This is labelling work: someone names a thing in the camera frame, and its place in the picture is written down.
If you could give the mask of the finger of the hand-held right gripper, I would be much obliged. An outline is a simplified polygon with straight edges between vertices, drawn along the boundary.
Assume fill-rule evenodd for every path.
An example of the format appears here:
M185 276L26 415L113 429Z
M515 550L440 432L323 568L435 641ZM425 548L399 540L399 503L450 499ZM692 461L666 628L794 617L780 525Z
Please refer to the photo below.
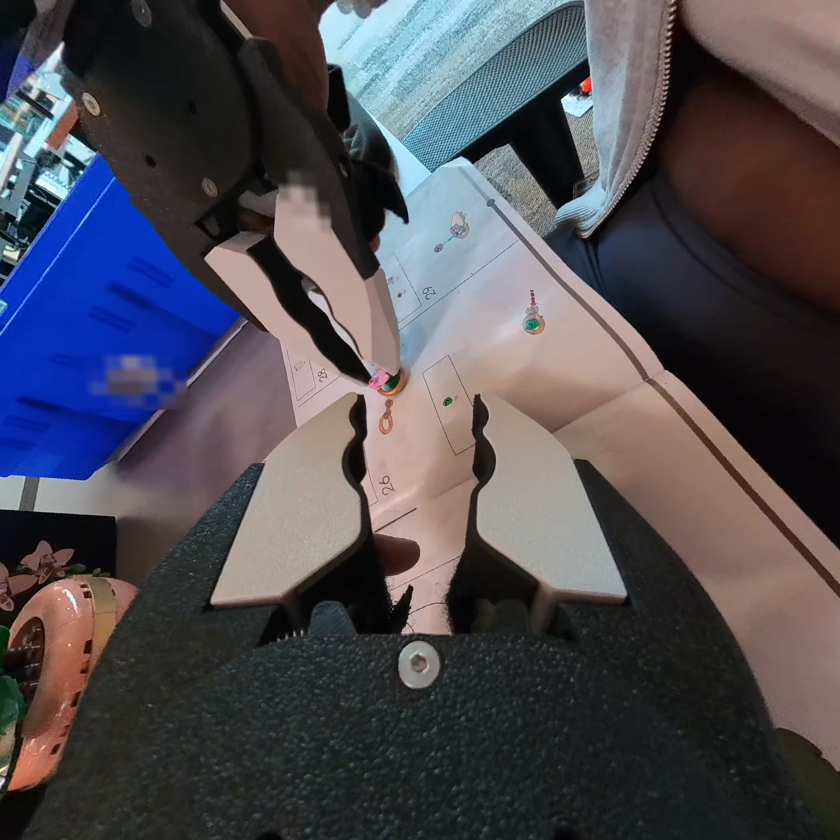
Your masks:
M305 277L268 237L240 233L216 246L207 264L268 333L290 352L367 387L371 373L333 325Z
M332 203L317 191L278 191L274 239L291 265L320 289L360 358L394 374L401 366L396 315L384 271L354 209L342 193Z

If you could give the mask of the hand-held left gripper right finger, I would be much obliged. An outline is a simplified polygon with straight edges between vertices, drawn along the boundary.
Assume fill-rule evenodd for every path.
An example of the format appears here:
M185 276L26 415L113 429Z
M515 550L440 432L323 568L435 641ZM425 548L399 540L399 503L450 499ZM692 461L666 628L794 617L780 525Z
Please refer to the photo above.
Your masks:
M480 599L620 605L627 588L569 451L498 395L474 401L473 471L459 571Z

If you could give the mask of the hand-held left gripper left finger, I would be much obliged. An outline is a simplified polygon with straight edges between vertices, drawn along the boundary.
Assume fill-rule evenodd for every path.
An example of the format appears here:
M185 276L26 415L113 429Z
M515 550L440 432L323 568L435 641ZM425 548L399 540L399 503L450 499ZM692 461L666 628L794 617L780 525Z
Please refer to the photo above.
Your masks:
M366 402L348 393L265 459L210 596L213 607L289 602L371 536Z

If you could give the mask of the person's left hand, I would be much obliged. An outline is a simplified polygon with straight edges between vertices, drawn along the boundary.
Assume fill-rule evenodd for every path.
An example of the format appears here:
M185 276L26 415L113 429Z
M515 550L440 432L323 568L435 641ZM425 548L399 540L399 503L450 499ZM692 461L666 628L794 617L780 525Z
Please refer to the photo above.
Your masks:
M385 577L395 577L412 570L421 558L417 542L390 535L374 534L374 547Z

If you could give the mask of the person's right hand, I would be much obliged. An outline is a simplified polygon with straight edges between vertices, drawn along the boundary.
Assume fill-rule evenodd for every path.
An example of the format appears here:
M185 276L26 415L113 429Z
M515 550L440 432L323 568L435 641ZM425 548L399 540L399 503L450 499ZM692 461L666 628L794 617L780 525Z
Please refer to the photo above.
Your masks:
M331 1L226 1L227 7L255 37L276 48L289 85L308 104L328 110L329 69L319 31Z

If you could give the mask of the white instruction booklet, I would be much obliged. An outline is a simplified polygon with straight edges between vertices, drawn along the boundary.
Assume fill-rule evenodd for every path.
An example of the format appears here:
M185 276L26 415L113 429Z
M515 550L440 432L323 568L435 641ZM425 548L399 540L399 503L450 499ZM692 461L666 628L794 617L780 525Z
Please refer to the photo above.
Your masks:
M775 726L838 766L838 547L472 164L391 218L378 258L406 389L392 430L365 394L375 526L425 545L413 627L439 617L474 477L472 399L528 415L621 492L690 567L747 656Z

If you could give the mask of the blue plastic crate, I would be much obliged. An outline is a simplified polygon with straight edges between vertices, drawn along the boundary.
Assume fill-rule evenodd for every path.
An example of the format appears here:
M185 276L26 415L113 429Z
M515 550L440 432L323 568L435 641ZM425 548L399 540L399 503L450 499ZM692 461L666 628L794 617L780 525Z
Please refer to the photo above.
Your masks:
M96 156L2 287L1 475L84 480L236 323Z

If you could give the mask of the black flower print box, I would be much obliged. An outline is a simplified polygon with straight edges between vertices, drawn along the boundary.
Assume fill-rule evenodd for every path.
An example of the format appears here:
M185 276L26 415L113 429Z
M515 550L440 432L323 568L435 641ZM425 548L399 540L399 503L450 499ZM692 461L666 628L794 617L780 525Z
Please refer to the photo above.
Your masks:
M116 579L113 517L1 510L1 624L40 590L73 576Z

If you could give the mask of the pink brick flower pot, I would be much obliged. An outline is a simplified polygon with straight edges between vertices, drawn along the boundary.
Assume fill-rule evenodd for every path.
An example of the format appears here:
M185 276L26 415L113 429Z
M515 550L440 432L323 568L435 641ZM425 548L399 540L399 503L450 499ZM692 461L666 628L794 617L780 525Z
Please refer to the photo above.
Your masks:
M4 667L23 698L7 791L27 791L56 772L89 678L137 587L76 575L48 584L10 628Z

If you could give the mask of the black mesh office chair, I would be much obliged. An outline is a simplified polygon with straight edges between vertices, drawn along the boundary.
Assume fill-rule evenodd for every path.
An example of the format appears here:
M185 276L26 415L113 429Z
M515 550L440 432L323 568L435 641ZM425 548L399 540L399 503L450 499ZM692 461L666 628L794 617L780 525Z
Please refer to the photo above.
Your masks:
M430 171L509 145L561 207L583 178L562 99L589 75L584 4L565 3L462 80L403 144Z

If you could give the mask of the person's dark legs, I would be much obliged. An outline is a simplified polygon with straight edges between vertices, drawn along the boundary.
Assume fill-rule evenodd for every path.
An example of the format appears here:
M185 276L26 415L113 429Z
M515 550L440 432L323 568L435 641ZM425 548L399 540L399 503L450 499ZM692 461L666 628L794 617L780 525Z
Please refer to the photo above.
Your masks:
M546 238L838 545L838 145L690 38L642 171Z

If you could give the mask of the pale shirt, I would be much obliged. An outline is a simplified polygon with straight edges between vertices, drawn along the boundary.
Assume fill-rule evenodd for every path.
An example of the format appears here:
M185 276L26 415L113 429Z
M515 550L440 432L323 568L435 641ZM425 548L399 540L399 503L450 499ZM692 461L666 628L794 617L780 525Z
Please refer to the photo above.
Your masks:
M686 1L708 53L839 145L838 1Z

